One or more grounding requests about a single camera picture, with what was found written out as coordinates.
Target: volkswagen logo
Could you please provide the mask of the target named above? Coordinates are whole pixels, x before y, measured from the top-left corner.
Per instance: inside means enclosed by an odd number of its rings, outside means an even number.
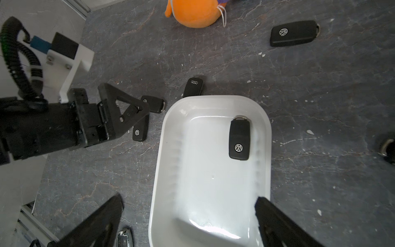
[[[241,152],[241,151],[243,151],[243,145],[241,145],[241,144],[236,144],[236,145],[235,145],[235,150],[236,150],[236,152]]]
[[[282,28],[279,32],[278,32],[281,36],[284,36],[288,33],[288,29],[286,28]]]

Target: car key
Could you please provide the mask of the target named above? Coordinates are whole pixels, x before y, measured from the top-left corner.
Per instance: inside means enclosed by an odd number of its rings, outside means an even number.
[[[148,133],[148,122],[149,114],[147,114],[142,120],[138,121],[133,126],[133,140],[134,141],[145,141]]]
[[[201,91],[203,90],[203,80],[200,78],[189,78],[188,82],[186,83],[183,98],[189,96],[199,96]]]
[[[230,123],[229,157],[236,160],[248,160],[250,156],[250,121],[245,117],[236,117]]]
[[[124,228],[117,234],[117,247],[133,247],[132,232]]]
[[[299,45],[313,41],[320,34],[315,21],[297,21],[272,28],[270,45],[273,47]]]
[[[150,112],[153,113],[163,112],[166,106],[166,103],[163,99],[154,96],[143,95],[141,100],[148,104]]]

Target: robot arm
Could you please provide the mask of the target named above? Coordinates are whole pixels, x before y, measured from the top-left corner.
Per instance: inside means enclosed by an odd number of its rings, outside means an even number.
[[[17,41],[21,30],[26,43],[47,54],[43,66]],[[85,89],[69,89],[75,78],[89,71],[94,53],[59,33],[52,43],[38,37],[30,40],[21,22],[10,17],[2,27],[0,42],[22,98],[0,98],[0,165],[10,162],[9,153],[18,160],[119,138],[149,113],[147,103],[108,83],[98,87],[98,104],[89,103]],[[21,68],[18,51],[28,58],[30,79]],[[117,100],[130,104],[123,114]]]

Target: white string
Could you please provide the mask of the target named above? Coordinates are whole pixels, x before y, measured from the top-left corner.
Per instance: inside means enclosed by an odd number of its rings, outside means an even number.
[[[218,5],[217,9],[221,12],[221,15],[222,15],[222,25],[224,27],[226,27],[226,9],[225,9],[225,7],[222,5]]]

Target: volkswagen car key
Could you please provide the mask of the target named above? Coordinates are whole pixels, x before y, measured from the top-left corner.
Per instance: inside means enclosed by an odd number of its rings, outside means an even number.
[[[229,157],[248,160],[250,156],[250,121],[245,117],[235,117],[230,123]]]
[[[117,234],[117,247],[133,247],[132,232],[124,228]]]
[[[148,104],[150,112],[153,113],[163,112],[166,106],[166,103],[163,99],[154,96],[143,95],[141,100]]]
[[[273,47],[299,45],[313,41],[320,34],[315,21],[297,21],[272,28],[270,45]]]
[[[133,126],[133,140],[145,141],[148,133],[149,114]]]

